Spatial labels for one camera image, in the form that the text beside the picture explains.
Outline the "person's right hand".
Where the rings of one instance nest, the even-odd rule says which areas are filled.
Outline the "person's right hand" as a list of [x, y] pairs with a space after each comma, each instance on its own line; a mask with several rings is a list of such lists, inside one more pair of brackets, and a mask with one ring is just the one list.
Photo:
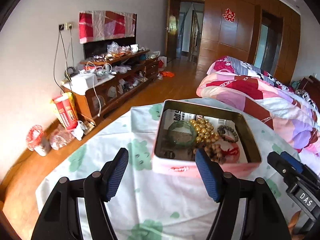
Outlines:
[[305, 238], [304, 235], [297, 235], [297, 234], [294, 234], [293, 231], [295, 229], [295, 226], [299, 220], [299, 217], [300, 217], [300, 213], [301, 211], [297, 211], [293, 216], [292, 218], [290, 219], [289, 223], [288, 223], [288, 229], [289, 229], [289, 233], [291, 235], [291, 239], [292, 240], [303, 240]]

